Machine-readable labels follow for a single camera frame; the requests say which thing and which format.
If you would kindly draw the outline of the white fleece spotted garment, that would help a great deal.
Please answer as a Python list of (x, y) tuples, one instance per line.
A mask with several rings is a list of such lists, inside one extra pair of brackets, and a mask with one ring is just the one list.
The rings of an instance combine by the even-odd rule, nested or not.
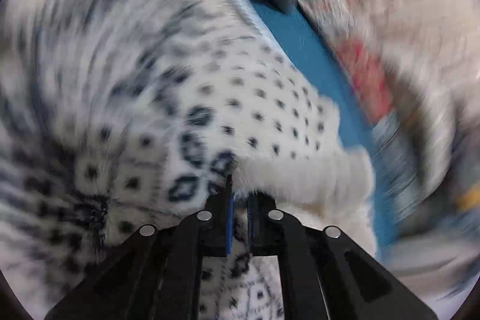
[(377, 253), (366, 150), (228, 0), (1, 1), (1, 271), (47, 312), (233, 178)]

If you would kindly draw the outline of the red patterned quilt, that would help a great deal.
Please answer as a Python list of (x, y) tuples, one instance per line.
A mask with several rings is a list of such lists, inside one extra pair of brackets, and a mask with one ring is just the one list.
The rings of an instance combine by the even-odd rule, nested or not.
[(357, 1), (296, 1), (333, 51), (369, 122), (379, 123), (393, 110), (393, 101), (379, 57), (367, 46), (368, 24)]

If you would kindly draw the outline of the patterned teal beige bedsheet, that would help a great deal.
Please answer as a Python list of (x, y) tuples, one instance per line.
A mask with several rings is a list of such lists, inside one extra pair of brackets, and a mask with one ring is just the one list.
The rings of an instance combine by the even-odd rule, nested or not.
[(372, 161), (375, 186), (369, 197), (370, 220), (381, 247), (398, 235), (395, 215), (398, 185), (415, 174), (412, 147), (401, 132), (395, 110), (369, 121), (349, 85), (347, 77), (325, 39), (305, 16), (295, 10), (281, 15), (261, 0), (229, 0), (240, 17), (287, 53), (320, 95), (332, 99), (339, 109), (339, 138), (348, 146), (364, 146)]

